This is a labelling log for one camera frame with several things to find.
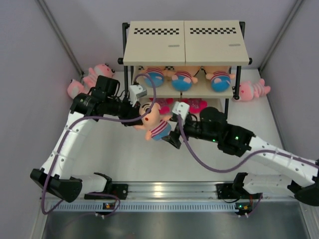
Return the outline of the boy doll black hair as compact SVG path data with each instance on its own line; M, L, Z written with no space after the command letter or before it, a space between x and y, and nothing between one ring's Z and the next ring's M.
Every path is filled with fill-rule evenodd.
M230 66L203 66L205 78L215 92L226 91L236 75L230 73Z

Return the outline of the pink frog plush upper left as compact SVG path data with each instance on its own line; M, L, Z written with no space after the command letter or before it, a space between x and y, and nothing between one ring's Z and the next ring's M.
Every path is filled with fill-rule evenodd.
M115 70L112 69L107 63L98 64L95 67L90 67L88 69L88 75L83 78L83 81L87 86L93 87L96 85L97 78L99 76L112 78L114 74Z

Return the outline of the beige three-tier shelf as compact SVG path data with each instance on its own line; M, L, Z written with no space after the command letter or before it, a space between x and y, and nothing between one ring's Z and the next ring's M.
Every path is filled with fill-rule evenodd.
M146 88L147 98L239 99L241 68L251 63L244 32L245 22L238 20L132 21L123 24L124 57L119 62L130 71L132 81ZM144 66L166 66L166 74L174 66L201 68L198 82L179 92L167 75L155 87L148 75L140 73ZM236 77L226 91L215 92L203 66L230 66Z

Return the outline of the pink frog plush right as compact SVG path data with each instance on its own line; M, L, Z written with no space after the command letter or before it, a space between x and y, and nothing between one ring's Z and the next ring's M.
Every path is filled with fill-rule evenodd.
M266 96L270 93L271 87L266 86L265 80L260 79L258 82L252 83L250 81L244 81L239 86L239 99L233 99L234 101L248 102L253 99Z

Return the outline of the pink frog plush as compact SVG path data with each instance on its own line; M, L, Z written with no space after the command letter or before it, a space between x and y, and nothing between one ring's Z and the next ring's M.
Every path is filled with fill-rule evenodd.
M72 79L68 88L67 93L70 98L74 99L78 94L83 93L85 91L84 85L82 85L79 81Z
M96 85L97 78L99 76L112 78L114 74L115 70L112 69L107 63L98 64L95 67L90 67L88 69L88 75L83 78L83 81L87 86L93 87Z
M239 99L233 99L234 101L248 102L253 99L266 96L270 93L271 87L266 86L265 80L260 79L258 82L252 83L250 81L244 81L239 86Z

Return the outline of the pink frog plush far left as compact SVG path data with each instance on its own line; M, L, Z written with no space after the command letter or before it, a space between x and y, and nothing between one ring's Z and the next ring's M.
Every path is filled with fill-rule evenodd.
M68 88L67 93L70 98L74 99L78 94L83 93L85 91L84 85L82 85L79 81L72 79Z

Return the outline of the boy doll blue pants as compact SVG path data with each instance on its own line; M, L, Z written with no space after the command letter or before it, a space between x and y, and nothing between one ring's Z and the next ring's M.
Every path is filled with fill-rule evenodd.
M164 83L166 66L144 66L140 73L148 75L155 87L160 87Z
M198 82L196 74L200 68L200 66L174 66L174 70L167 71L166 75L171 78L171 85L175 90L185 92Z

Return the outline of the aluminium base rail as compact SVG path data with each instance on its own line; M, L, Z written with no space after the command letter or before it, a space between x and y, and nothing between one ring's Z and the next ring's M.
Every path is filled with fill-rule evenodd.
M102 191L84 188L80 180L54 180L48 185L46 192L61 200L71 203L78 198L85 200L126 200L137 198L217 198L226 199L258 199L261 193L249 193L238 183L233 182L112 182L102 187Z

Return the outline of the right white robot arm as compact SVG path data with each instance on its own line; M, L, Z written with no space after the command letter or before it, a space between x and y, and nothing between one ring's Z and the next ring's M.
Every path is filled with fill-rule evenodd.
M199 120L183 111L174 111L175 130L163 140L175 148L185 143L193 158L204 168L215 173L229 173L253 160L277 171L277 175L238 173L233 181L233 193L243 198L247 194L278 194L295 198L301 203L319 205L319 162L305 159L264 141L252 131L229 124L224 113L207 107L199 114ZM188 143L189 138L206 140L217 144L223 153L242 159L229 169L215 169L205 164Z

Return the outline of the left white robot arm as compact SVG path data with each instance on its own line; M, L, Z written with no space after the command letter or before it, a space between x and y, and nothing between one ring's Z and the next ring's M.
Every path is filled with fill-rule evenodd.
M142 123L138 99L147 94L138 83L129 86L129 99L121 100L116 93L120 82L113 78L99 76L97 84L88 93L78 94L72 102L63 132L46 162L33 169L30 177L42 189L43 195L50 193L66 202L73 202L79 196L96 193L107 199L112 195L112 179L102 173L72 175L85 139L98 120L104 115L113 116L112 121L125 126Z

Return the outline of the magenta plush shelf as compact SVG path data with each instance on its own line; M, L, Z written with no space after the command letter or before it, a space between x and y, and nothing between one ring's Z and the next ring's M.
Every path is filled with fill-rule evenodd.
M173 98L157 98L152 111L158 110L160 115L167 115L170 113L170 105L173 103Z
M198 114L207 107L207 101L200 98L190 98L186 103L189 105L189 112L191 114Z

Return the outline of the boy doll bald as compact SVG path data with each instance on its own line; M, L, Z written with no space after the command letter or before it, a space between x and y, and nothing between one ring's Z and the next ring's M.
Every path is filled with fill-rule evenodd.
M136 130L142 129L146 131L146 140L160 141L163 137L168 136L171 131L171 125L168 122L171 115L161 116L160 105L155 103L151 111L142 118L142 125L135 125Z

